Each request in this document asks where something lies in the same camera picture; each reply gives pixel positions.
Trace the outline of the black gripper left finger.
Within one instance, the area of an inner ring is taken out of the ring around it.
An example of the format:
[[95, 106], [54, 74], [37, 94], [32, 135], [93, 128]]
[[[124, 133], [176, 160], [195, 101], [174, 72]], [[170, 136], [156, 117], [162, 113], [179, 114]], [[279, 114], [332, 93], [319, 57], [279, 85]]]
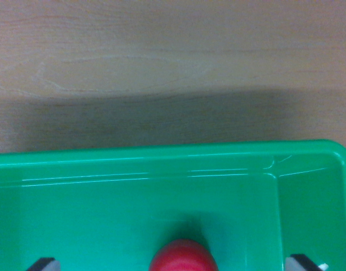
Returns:
[[27, 271], [61, 271], [60, 262], [53, 257], [42, 257], [33, 263]]

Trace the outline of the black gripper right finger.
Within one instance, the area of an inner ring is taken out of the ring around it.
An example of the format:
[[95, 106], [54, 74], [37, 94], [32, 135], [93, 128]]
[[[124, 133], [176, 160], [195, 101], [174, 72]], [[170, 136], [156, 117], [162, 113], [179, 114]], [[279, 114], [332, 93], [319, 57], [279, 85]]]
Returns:
[[327, 271], [328, 265], [315, 264], [305, 254], [291, 254], [285, 259], [285, 271]]

